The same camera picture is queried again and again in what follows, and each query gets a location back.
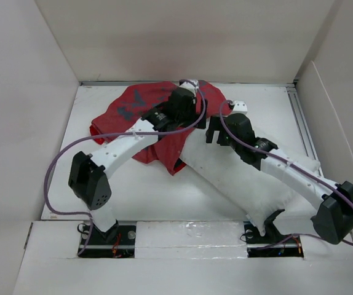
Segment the red patterned pillowcase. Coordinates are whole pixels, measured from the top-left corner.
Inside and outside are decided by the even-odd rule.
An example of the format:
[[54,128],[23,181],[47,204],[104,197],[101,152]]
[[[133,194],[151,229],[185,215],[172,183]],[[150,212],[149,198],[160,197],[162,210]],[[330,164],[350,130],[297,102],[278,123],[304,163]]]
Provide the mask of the red patterned pillowcase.
[[209,82],[197,81],[202,94],[197,96],[188,90],[189,83],[175,85],[172,82],[156,82],[131,85],[115,99],[105,113],[94,118],[89,127],[90,134],[109,134],[107,138],[96,139],[102,144],[115,139],[114,134],[125,132],[141,119],[147,119],[154,131],[166,132],[159,141],[134,155],[141,163],[160,161],[167,171],[174,175],[185,167],[180,154],[188,136],[195,131],[190,125],[198,121],[204,127],[206,117],[219,112],[229,114],[230,110],[221,103],[225,100],[220,89]]

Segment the white pillow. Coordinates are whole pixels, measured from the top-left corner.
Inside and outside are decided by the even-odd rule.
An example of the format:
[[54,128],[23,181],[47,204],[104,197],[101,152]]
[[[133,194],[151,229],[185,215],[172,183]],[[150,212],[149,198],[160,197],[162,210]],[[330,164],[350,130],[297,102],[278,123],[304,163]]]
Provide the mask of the white pillow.
[[246,218],[264,235],[264,221],[276,210],[278,230],[290,233],[287,222],[308,222],[315,208],[301,195],[273,176],[244,163],[229,146],[206,143],[205,131],[188,135],[180,158],[221,194],[241,207]]

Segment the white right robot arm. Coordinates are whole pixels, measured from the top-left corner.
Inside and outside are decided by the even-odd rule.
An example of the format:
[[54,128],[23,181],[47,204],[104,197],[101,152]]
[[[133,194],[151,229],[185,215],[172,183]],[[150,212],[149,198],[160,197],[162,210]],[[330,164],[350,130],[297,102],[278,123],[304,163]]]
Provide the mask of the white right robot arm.
[[264,234],[269,241],[278,242],[287,234],[311,234],[336,245],[353,230],[353,184],[317,176],[292,161],[278,145],[257,137],[244,114],[211,116],[207,143],[213,141],[215,132],[219,133],[217,144],[231,147],[244,163],[278,179],[316,210],[311,217],[302,215],[266,224]]

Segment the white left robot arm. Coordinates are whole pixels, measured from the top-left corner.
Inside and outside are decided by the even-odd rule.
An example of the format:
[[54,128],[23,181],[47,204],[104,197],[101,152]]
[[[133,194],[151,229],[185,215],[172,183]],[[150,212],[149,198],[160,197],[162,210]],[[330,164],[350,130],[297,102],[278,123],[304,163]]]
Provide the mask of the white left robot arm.
[[143,115],[123,134],[91,154],[74,155],[68,185],[92,214],[95,236],[105,244],[115,240],[119,223],[108,202],[109,179],[116,170],[144,148],[182,129],[205,128],[206,104],[199,86],[183,81],[167,101]]

